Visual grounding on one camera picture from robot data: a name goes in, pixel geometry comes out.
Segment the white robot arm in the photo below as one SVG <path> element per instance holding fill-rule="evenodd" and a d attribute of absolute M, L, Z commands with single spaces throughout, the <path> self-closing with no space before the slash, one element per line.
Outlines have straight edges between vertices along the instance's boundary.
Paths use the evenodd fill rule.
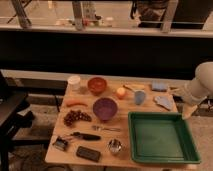
<path fill-rule="evenodd" d="M 195 77 L 185 84 L 182 90 L 182 118 L 188 119 L 198 105 L 213 94 L 213 62 L 199 64 L 195 70 Z"/>

